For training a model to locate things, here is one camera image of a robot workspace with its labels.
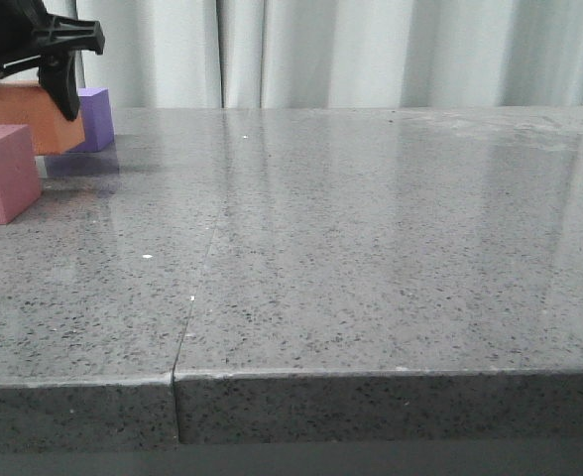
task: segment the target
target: speckled stone surface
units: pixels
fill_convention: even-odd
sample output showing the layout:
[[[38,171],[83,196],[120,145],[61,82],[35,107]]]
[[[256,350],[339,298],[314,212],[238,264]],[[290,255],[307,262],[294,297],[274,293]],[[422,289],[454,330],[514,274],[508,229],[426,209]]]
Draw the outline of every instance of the speckled stone surface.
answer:
[[[583,434],[583,109],[227,120],[182,441]]]
[[[0,451],[583,436],[583,108],[114,121],[0,227]]]
[[[224,199],[218,117],[179,117],[124,112],[116,147],[39,158],[42,199],[0,226],[0,451],[175,443],[172,370]]]

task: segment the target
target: pink foam cube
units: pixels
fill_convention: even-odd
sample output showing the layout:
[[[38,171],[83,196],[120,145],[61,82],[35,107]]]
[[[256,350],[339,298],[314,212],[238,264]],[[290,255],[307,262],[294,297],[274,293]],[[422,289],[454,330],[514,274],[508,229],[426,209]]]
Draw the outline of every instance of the pink foam cube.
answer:
[[[28,126],[0,126],[0,224],[12,221],[41,196]]]

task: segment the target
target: table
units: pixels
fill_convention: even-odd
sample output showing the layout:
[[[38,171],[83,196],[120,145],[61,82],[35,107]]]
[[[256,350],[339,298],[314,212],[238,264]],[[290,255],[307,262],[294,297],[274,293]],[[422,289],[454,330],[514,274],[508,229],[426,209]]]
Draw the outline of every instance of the table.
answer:
[[[0,452],[583,437],[583,107],[114,113],[0,226]]]

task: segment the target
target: foam cube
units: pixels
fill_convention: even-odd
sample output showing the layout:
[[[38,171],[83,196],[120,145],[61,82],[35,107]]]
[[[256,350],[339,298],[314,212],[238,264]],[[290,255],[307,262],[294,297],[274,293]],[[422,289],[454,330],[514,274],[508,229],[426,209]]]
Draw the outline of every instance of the foam cube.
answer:
[[[69,152],[99,152],[115,140],[109,90],[106,87],[84,87],[77,93],[85,140]]]
[[[36,155],[61,154],[84,142],[82,117],[67,121],[36,81],[0,84],[0,124],[27,124]]]
[[[27,126],[0,126],[0,224],[12,221],[41,196]]]

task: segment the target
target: white curtain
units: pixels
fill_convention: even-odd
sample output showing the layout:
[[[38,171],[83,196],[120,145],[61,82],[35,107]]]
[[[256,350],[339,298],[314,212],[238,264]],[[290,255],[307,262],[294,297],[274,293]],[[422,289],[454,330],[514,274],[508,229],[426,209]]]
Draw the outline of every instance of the white curtain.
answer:
[[[45,0],[116,106],[583,104],[583,0]]]

